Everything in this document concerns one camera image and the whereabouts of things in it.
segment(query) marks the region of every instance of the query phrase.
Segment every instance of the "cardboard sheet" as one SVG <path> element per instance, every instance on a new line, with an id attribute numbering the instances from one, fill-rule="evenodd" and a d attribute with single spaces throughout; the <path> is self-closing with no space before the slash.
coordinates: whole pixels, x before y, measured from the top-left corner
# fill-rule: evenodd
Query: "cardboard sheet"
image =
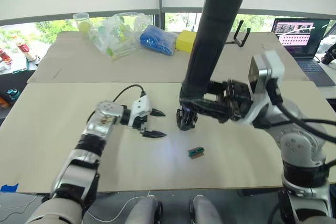
<path id="1" fill-rule="evenodd" d="M 19 183 L 18 192 L 46 193 L 76 146 L 96 104 L 113 98 L 129 83 L 31 83 L 0 127 L 0 185 Z M 167 134 L 144 138 L 134 129 L 113 128 L 102 155 L 98 191 L 281 186 L 282 160 L 275 141 L 264 131 L 233 122 L 219 124 L 199 116 L 196 128 L 176 126 L 179 83 L 142 83 L 154 108 L 166 117 L 149 119 L 149 130 Z M 336 114 L 312 82 L 284 81 L 282 95 L 310 118 L 334 120 Z M 137 88 L 118 98 L 131 105 Z M 332 126 L 325 127 L 336 135 Z M 201 146 L 204 156 L 188 157 Z M 336 145 L 326 143 L 327 161 Z M 336 169 L 330 172 L 336 182 Z"/>
<path id="2" fill-rule="evenodd" d="M 265 50 L 275 50 L 280 56 L 286 70 L 284 80 L 308 80 L 273 33 L 250 33 L 243 48 L 226 45 L 212 79 L 247 81 L 252 56 Z M 167 56 L 141 48 L 112 61 L 80 32 L 67 31 L 59 34 L 28 83 L 182 82 L 189 57 L 183 51 Z"/>

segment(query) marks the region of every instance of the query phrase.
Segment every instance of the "laptop screen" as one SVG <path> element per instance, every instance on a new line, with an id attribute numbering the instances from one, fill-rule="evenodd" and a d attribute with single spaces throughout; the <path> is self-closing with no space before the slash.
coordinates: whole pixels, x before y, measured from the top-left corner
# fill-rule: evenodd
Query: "laptop screen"
<path id="1" fill-rule="evenodd" d="M 313 58 L 328 23 L 328 19 L 276 18 L 272 32 L 293 57 Z"/>

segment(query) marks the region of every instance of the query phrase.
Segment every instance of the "metal bracket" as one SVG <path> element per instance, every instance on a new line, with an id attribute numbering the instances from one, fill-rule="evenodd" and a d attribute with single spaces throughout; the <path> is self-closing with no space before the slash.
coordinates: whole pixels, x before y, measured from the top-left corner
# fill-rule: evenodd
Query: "metal bracket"
<path id="1" fill-rule="evenodd" d="M 236 33 L 235 33 L 235 35 L 233 36 L 234 41 L 225 42 L 225 44 L 237 44 L 238 47 L 243 47 L 243 46 L 244 46 L 244 44 L 245 44 L 245 42 L 246 42 L 246 40 L 247 40 L 247 37 L 249 36 L 249 34 L 250 34 L 250 32 L 251 32 L 251 28 L 247 28 L 247 29 L 246 29 L 246 35 L 245 35 L 244 39 L 240 42 L 240 41 L 237 39 L 237 35 L 238 35 L 238 33 L 239 33 L 239 31 L 240 31 L 240 28 L 241 28 L 241 26 L 242 26 L 243 23 L 244 23 L 243 20 L 241 20 L 241 21 L 239 22 L 239 25 L 238 25 L 238 28 L 237 28 L 237 30 L 236 30 Z"/>

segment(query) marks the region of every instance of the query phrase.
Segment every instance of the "yellow sponge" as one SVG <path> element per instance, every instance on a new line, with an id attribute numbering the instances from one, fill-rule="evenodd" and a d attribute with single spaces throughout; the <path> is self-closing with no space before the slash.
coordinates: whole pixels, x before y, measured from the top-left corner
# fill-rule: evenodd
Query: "yellow sponge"
<path id="1" fill-rule="evenodd" d="M 176 49 L 191 52 L 195 38 L 196 32 L 183 30 L 176 39 Z"/>

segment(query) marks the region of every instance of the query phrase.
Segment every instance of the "green trees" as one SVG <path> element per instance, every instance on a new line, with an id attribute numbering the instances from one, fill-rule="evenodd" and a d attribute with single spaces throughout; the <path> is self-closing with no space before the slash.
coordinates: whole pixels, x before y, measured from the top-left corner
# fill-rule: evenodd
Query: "green trees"
<path id="1" fill-rule="evenodd" d="M 240 31 L 242 32 L 246 31 L 247 28 L 251 28 L 251 31 L 271 31 L 274 16 L 238 14 L 232 25 L 231 31 L 237 30 L 241 20 L 244 21 L 242 27 L 240 28 Z"/>
<path id="2" fill-rule="evenodd" d="M 78 28 L 72 23 L 73 21 L 69 19 L 36 22 L 36 28 L 41 32 L 37 39 L 44 43 L 52 44 L 61 31 L 78 31 Z"/>

